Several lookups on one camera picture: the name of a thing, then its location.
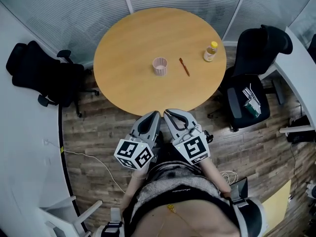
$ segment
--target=pencil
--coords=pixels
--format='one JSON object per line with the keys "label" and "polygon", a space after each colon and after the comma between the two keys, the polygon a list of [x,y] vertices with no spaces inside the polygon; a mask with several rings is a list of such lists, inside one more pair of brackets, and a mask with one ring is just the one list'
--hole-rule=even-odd
{"label": "pencil", "polygon": [[190,73],[189,73],[189,71],[188,71],[188,69],[187,69],[187,66],[183,63],[183,60],[180,58],[179,61],[181,62],[181,64],[182,64],[182,66],[184,67],[184,69],[186,70],[188,76],[190,76]]}

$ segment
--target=chair backrest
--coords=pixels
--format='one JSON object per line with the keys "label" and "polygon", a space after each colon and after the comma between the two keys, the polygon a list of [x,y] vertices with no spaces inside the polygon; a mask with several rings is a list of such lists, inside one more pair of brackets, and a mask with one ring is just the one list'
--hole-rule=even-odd
{"label": "chair backrest", "polygon": [[59,60],[48,56],[35,41],[31,41],[28,45],[16,44],[6,68],[13,76],[13,85],[30,88],[46,96],[56,83],[54,71],[59,64]]}
{"label": "chair backrest", "polygon": [[316,34],[314,34],[311,44],[309,48],[307,49],[307,52],[310,54],[310,56],[316,63]]}
{"label": "chair backrest", "polygon": [[279,53],[290,54],[292,49],[288,34],[276,27],[248,29],[238,39],[232,77],[264,74]]}

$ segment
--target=black office chair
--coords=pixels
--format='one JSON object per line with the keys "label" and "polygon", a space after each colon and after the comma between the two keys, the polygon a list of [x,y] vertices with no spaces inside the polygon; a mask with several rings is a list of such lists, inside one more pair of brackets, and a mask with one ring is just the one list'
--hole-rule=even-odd
{"label": "black office chair", "polygon": [[36,90],[40,93],[38,102],[47,107],[51,105],[70,106],[75,103],[79,118],[82,114],[78,107],[78,92],[93,92],[94,89],[83,89],[82,81],[90,70],[83,65],[74,64],[69,58],[71,52],[62,50],[57,57],[64,57],[69,63],[61,63],[48,56],[40,46],[31,41],[29,44],[18,43],[10,54],[6,69],[12,75],[12,83],[18,87]]}
{"label": "black office chair", "polygon": [[314,62],[316,63],[316,34],[314,34],[312,42],[307,49],[307,52],[310,54]]}
{"label": "black office chair", "polygon": [[[236,61],[226,70],[219,90],[224,95],[225,109],[234,131],[264,121],[270,116],[266,94],[278,93],[280,86],[264,90],[258,75],[264,74],[279,53],[290,54],[293,45],[284,31],[261,25],[259,29],[244,31],[237,44]],[[242,92],[246,87],[254,92],[261,104],[261,114],[256,118],[245,107],[248,98]]]}

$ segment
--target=person's arm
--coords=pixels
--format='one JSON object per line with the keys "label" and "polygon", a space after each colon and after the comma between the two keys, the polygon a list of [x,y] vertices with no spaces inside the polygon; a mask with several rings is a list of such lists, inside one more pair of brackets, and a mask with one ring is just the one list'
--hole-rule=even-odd
{"label": "person's arm", "polygon": [[121,212],[123,212],[128,207],[136,191],[140,187],[142,187],[147,177],[148,168],[149,164],[147,164],[147,166],[145,166],[142,170],[135,170],[132,173],[132,178],[128,184],[127,190],[123,196],[123,200],[120,206]]}
{"label": "person's arm", "polygon": [[212,159],[204,159],[199,164],[206,178],[217,186],[219,191],[222,193],[223,197],[230,197],[232,189],[225,180],[225,178],[218,171],[218,169],[212,162]]}

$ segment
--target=black strap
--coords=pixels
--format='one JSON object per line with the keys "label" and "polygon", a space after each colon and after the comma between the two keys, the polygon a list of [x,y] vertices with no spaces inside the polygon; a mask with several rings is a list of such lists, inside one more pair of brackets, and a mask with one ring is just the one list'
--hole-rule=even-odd
{"label": "black strap", "polygon": [[119,228],[121,226],[121,221],[110,221],[102,230],[101,237],[119,237]]}

